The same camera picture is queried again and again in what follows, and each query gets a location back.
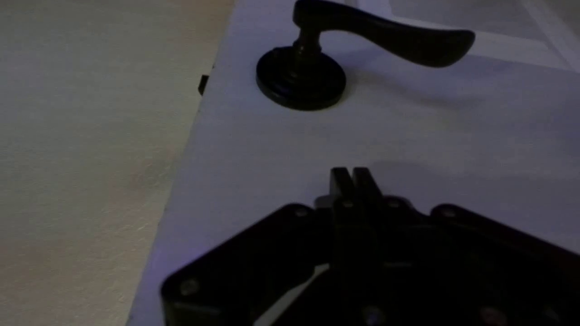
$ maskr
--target black hardware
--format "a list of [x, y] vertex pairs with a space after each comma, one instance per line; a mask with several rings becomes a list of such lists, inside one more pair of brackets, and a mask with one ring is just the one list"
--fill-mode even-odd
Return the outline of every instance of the black hardware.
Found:
[[204, 95], [204, 92], [206, 92], [206, 86], [207, 86], [207, 81], [211, 79], [211, 75], [207, 75], [207, 73], [202, 73], [202, 77], [200, 77], [200, 84], [198, 84], [198, 92]]
[[168, 326], [251, 326], [331, 264], [276, 326], [577, 326], [580, 256], [456, 204], [430, 215], [334, 168], [316, 208], [287, 204], [171, 275]]
[[278, 46], [258, 61], [258, 84], [275, 101], [300, 110], [320, 110], [340, 101], [347, 75], [322, 50], [325, 30], [356, 32], [380, 46], [429, 66], [461, 59], [476, 41], [472, 30], [412, 26], [323, 0], [298, 0], [294, 21], [302, 28], [293, 46]]

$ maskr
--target screw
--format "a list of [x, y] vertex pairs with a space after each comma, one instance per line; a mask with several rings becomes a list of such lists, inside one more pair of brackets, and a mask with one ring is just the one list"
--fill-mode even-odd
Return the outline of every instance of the screw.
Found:
[[503, 309], [496, 305], [485, 305], [481, 309], [481, 316], [487, 326], [508, 326], [508, 316]]
[[180, 291], [184, 296], [197, 294], [200, 291], [200, 282], [197, 278], [189, 278], [182, 282]]
[[343, 200], [343, 206], [345, 206], [345, 208], [354, 208], [356, 202], [352, 202], [352, 200]]
[[296, 209], [294, 209], [294, 215], [298, 215], [298, 217], [307, 217], [307, 215], [309, 215], [309, 209], [307, 209], [307, 208], [296, 208]]
[[400, 208], [401, 208], [401, 202], [396, 200], [396, 198], [387, 200], [387, 204], [389, 204], [389, 208], [392, 208], [392, 209], [400, 209]]
[[452, 209], [452, 208], [447, 208], [447, 209], [443, 209], [441, 213], [443, 213], [445, 217], [449, 217], [449, 218], [456, 218], [456, 217], [458, 217], [458, 211]]
[[365, 305], [362, 313], [367, 326], [387, 323], [387, 314], [380, 305]]

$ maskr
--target lever handle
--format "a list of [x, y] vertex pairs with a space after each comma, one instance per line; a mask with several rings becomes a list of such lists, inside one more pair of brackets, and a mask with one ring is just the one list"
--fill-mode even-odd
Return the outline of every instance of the lever handle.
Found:
[[472, 30], [443, 30], [398, 23], [371, 12], [325, 1], [298, 0], [294, 21], [302, 28], [293, 46], [267, 52], [256, 66], [260, 88], [275, 101], [300, 110], [320, 110], [340, 101], [347, 75], [322, 50], [325, 30], [356, 32], [380, 46], [429, 66], [459, 61], [474, 45]]
[[429, 66], [447, 66], [461, 59], [476, 41], [472, 30], [443, 30], [398, 23], [334, 1], [298, 0], [294, 21], [302, 39], [325, 30], [349, 30], [380, 46]]

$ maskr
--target black door handle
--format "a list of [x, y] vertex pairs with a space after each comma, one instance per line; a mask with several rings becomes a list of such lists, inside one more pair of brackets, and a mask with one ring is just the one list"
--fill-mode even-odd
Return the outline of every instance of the black door handle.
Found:
[[302, 110], [318, 110], [340, 101], [347, 75], [322, 50], [325, 30], [349, 30], [380, 46], [429, 66], [459, 61], [474, 45], [472, 30], [425, 28], [374, 16], [323, 0], [298, 0], [294, 21], [302, 28], [293, 46], [278, 46], [258, 63], [258, 84], [275, 101]]

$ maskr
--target white surface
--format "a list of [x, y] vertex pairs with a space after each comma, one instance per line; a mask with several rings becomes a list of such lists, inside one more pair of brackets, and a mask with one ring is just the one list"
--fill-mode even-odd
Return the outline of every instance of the white surface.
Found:
[[120, 326], [231, 1], [0, 3], [0, 323]]
[[345, 66], [347, 93], [331, 110], [296, 112], [255, 81], [260, 55], [296, 37], [293, 3], [238, 1], [131, 326], [162, 326], [159, 287], [171, 271], [269, 211], [327, 193], [338, 164], [371, 166], [385, 189], [421, 209], [458, 202], [580, 251], [580, 73], [570, 64], [580, 54], [570, 46], [563, 57], [563, 41], [539, 25], [546, 19], [517, 0], [487, 1], [483, 14], [478, 0], [394, 0], [383, 6], [400, 19], [461, 21], [485, 37], [461, 63], [434, 70], [327, 32], [323, 48]]

